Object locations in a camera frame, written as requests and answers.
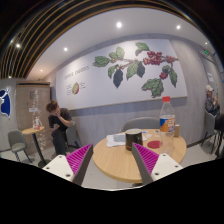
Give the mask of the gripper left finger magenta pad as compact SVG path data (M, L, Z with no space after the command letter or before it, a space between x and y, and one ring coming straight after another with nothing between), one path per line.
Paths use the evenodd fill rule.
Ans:
M81 186L92 154L93 145L88 144L67 156L56 156L44 170Z

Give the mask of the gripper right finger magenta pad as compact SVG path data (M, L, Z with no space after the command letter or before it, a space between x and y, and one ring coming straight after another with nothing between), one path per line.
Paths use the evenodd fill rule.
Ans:
M182 166L168 154L157 154L137 143L132 144L132 154L136 160L144 185L182 169Z

